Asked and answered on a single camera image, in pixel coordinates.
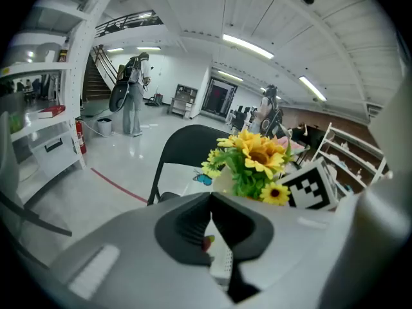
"fluorescent light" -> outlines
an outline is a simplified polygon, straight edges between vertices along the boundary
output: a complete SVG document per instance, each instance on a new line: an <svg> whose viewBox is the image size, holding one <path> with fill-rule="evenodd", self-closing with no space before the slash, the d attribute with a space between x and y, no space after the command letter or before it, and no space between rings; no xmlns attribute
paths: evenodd
<svg viewBox="0 0 412 309"><path fill-rule="evenodd" d="M300 77L299 80L309 87L311 91L319 98L321 101L325 101L326 97L304 76Z"/></svg>
<svg viewBox="0 0 412 309"><path fill-rule="evenodd" d="M226 72L223 72L223 71L218 71L220 74L222 74L222 75L227 75L228 77L232 77L232 78L234 78L234 79L236 79L236 80L239 80L239 81L243 81L243 79L241 79L241 78L239 78L239 77L237 77L237 76L235 76L235 75L230 75L230 74L228 74L228 73L226 73Z"/></svg>
<svg viewBox="0 0 412 309"><path fill-rule="evenodd" d="M147 13L147 14L139 15L137 18L146 18L146 17L151 17L151 16L152 16L152 13Z"/></svg>
<svg viewBox="0 0 412 309"><path fill-rule="evenodd" d="M223 34L223 40L233 42L234 44L239 44L240 46L253 50L254 52L263 55L268 59L271 59L274 56L272 53L269 53L268 51L255 46L254 44L250 44L247 41L232 37L231 35Z"/></svg>
<svg viewBox="0 0 412 309"><path fill-rule="evenodd" d="M112 49L108 49L108 52L121 52L123 50L123 48L112 48Z"/></svg>
<svg viewBox="0 0 412 309"><path fill-rule="evenodd" d="M136 47L139 50L160 50L160 47Z"/></svg>

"trash bin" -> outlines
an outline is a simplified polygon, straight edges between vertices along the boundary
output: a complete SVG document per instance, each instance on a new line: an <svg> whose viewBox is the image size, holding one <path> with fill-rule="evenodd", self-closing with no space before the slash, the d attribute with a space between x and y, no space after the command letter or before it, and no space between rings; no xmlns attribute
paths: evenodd
<svg viewBox="0 0 412 309"><path fill-rule="evenodd" d="M111 134L111 119L101 118L97 120L98 132L103 136L110 136Z"/></svg>

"chair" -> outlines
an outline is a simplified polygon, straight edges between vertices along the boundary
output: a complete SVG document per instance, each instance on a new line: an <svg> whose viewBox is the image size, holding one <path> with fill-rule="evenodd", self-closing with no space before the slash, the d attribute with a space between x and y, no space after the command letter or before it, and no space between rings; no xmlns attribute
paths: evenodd
<svg viewBox="0 0 412 309"><path fill-rule="evenodd" d="M189 125L173 133L167 140L157 166L152 189L147 205L152 205L155 196L158 201L165 201L177 194L165 192L159 193L158 183L162 173L163 164L180 164L193 167L201 167L201 163L206 161L210 150L217 146L216 139L229 137L230 134L203 125Z"/></svg>

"fire extinguisher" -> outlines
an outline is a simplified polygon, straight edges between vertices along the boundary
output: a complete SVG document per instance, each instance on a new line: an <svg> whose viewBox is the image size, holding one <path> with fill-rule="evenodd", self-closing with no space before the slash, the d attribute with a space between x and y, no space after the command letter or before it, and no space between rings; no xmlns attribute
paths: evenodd
<svg viewBox="0 0 412 309"><path fill-rule="evenodd" d="M80 120L76 120L76 132L77 138L79 139L80 151L84 155L86 153L86 143L84 143L83 127Z"/></svg>

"stair railing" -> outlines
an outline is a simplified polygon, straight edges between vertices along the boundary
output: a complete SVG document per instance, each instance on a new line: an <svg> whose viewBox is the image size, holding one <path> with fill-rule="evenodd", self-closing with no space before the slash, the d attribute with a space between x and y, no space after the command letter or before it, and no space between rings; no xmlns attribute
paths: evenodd
<svg viewBox="0 0 412 309"><path fill-rule="evenodd" d="M97 66L97 62L103 67L104 71L108 75L110 81L113 85L116 84L117 80L117 70L114 65L109 60L109 57L106 55L105 51L103 50L103 45L101 44L98 47L92 47L93 53L95 54L95 64Z"/></svg>

